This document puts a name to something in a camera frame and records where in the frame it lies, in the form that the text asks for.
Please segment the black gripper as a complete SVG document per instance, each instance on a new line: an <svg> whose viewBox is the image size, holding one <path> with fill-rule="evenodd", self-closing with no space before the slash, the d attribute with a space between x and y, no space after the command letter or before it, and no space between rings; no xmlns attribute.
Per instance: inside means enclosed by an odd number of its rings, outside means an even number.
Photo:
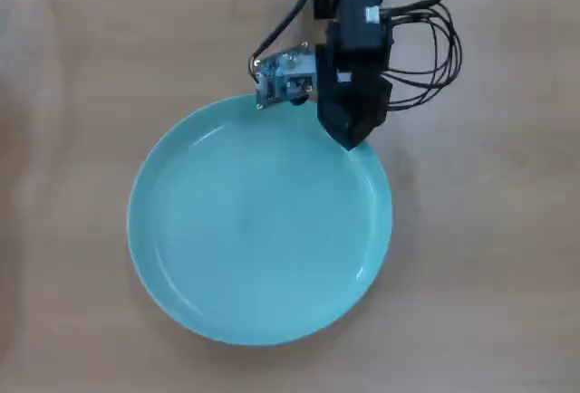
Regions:
<svg viewBox="0 0 580 393"><path fill-rule="evenodd" d="M389 109L392 84L381 73L389 63L392 31L382 18L382 1L330 0L326 44L315 46L317 117L346 150L381 126ZM338 86L338 72L351 72L351 79Z"/></svg>

